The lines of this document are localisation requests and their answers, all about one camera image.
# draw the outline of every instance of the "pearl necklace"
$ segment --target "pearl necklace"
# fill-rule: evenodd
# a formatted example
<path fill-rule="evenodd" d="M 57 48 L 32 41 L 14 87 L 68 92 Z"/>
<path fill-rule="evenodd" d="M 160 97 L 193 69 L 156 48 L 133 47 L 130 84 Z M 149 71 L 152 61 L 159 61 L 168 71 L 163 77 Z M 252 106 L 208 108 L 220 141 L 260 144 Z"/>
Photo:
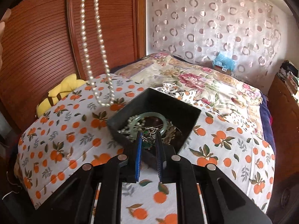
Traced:
<path fill-rule="evenodd" d="M 87 42 L 86 42 L 86 32 L 85 32 L 85 0 L 81 0 L 81 6 L 80 6 L 80 18 L 81 18 L 81 39 L 82 39 L 82 47 L 84 50 L 84 57 L 85 57 L 85 64 L 87 68 L 87 73 L 89 76 L 89 81 L 91 82 L 91 87 L 92 87 L 92 92 L 97 100 L 97 102 L 104 107 L 108 107 L 114 102 L 114 91 L 113 91 L 113 86 L 112 86 L 112 78 L 110 75 L 110 70 L 109 70 L 109 65 L 107 62 L 107 56 L 106 56 L 106 50 L 104 46 L 104 40 L 103 40 L 103 35 L 102 35 L 102 29 L 101 29 L 101 22 L 100 22 L 100 16 L 99 16 L 99 0 L 94 0 L 94 9 L 95 9 L 95 21 L 97 24 L 97 32 L 98 32 L 98 39 L 99 39 L 99 44 L 100 44 L 100 49 L 101 49 L 101 54 L 102 54 L 102 60 L 103 64 L 105 67 L 105 72 L 107 76 L 107 81 L 108 81 L 108 89 L 109 89 L 109 95 L 110 95 L 110 101 L 109 103 L 105 104 L 100 101 L 100 96 L 99 93 L 96 91 L 97 87 L 95 86 L 95 83 L 92 81 L 93 80 L 93 75 L 92 75 L 92 68 L 90 65 L 90 60 L 89 60 L 89 54 L 88 54 L 88 49 L 87 49 Z"/>

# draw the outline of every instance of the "silver rivet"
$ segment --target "silver rivet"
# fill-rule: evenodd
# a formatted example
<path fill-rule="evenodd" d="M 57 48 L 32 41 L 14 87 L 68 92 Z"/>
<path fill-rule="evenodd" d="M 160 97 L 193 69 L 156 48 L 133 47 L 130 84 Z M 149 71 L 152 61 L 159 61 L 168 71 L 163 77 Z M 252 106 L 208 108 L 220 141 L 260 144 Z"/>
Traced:
<path fill-rule="evenodd" d="M 207 169 L 210 170 L 210 171 L 215 171 L 216 170 L 216 166 L 212 163 L 209 163 L 207 165 Z"/>
<path fill-rule="evenodd" d="M 120 161 L 124 161 L 124 160 L 127 159 L 127 155 L 125 155 L 125 154 L 120 154 L 120 155 L 118 155 L 117 158 L 118 158 Z"/>
<path fill-rule="evenodd" d="M 181 157 L 180 157 L 179 155 L 172 155 L 172 156 L 171 156 L 171 159 L 172 159 L 173 161 L 179 161 L 179 160 L 181 159 Z"/>
<path fill-rule="evenodd" d="M 89 163 L 86 163 L 86 164 L 84 164 L 83 166 L 82 166 L 82 169 L 84 170 L 84 171 L 88 171 L 88 170 L 90 170 L 92 168 L 92 166 L 91 166 L 91 164 L 89 164 Z"/>

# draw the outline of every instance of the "yellow stuffed animal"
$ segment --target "yellow stuffed animal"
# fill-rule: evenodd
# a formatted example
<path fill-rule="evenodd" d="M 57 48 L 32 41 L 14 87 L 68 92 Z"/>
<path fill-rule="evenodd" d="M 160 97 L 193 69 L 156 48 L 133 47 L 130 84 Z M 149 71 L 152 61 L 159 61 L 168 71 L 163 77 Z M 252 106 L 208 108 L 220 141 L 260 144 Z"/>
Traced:
<path fill-rule="evenodd" d="M 47 112 L 53 105 L 57 104 L 59 100 L 67 96 L 73 90 L 81 87 L 86 82 L 78 79 L 76 74 L 71 74 L 65 77 L 60 84 L 49 91 L 48 97 L 36 107 L 36 114 L 39 118 Z"/>
<path fill-rule="evenodd" d="M 84 80 L 77 80 L 77 75 L 75 73 L 71 74 L 64 78 L 56 87 L 50 90 L 48 96 L 56 97 L 58 93 L 71 92 L 76 88 L 81 87 L 84 83 Z"/>

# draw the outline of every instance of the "black box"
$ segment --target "black box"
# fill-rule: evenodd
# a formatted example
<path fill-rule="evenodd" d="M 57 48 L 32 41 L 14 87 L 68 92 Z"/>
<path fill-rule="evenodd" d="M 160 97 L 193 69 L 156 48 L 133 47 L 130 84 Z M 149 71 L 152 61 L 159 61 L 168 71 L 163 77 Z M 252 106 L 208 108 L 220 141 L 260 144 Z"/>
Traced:
<path fill-rule="evenodd" d="M 174 126 L 180 129 L 182 141 L 179 146 L 174 146 L 175 151 L 178 153 L 195 126 L 201 110 L 165 93 L 147 88 L 107 120 L 107 126 L 113 139 L 124 147 L 128 144 L 132 144 L 132 142 L 123 134 L 119 133 L 118 130 L 123 129 L 128 124 L 127 120 L 129 117 L 145 112 L 160 113 L 167 120 L 170 120 Z M 142 160 L 150 167 L 157 169 L 155 155 L 155 147 L 149 150 L 142 149 Z"/>

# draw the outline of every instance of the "bed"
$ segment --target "bed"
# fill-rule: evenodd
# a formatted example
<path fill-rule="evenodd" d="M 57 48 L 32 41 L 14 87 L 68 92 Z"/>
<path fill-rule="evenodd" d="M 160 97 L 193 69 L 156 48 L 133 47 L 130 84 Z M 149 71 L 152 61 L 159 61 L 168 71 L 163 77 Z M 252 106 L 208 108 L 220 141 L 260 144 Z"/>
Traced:
<path fill-rule="evenodd" d="M 21 172 L 36 209 L 82 164 L 104 164 L 122 153 L 106 120 L 147 87 L 153 87 L 202 110 L 179 154 L 193 164 L 216 164 L 263 212 L 267 211 L 275 155 L 263 140 L 258 89 L 164 53 L 121 68 L 112 77 L 116 98 L 112 106 L 97 105 L 85 84 L 22 134 L 17 172 Z M 106 82 L 105 75 L 95 78 L 104 101 L 108 98 Z M 144 219 L 176 223 L 175 185 L 161 186 L 156 171 L 142 163 L 140 182 L 123 184 L 121 211 L 124 223 Z"/>

